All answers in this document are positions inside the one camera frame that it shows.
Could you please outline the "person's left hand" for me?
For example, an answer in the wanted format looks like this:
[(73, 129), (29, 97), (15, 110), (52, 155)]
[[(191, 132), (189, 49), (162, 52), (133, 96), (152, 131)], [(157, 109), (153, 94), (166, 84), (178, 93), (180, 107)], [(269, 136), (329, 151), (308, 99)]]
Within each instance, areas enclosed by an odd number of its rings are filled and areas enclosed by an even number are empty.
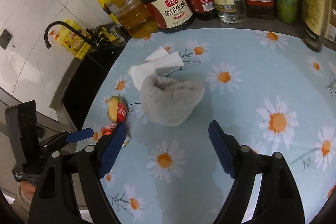
[(20, 182), (21, 190), (26, 198), (30, 201), (33, 200), (33, 196), (36, 190), (36, 186), (31, 184), (29, 181)]

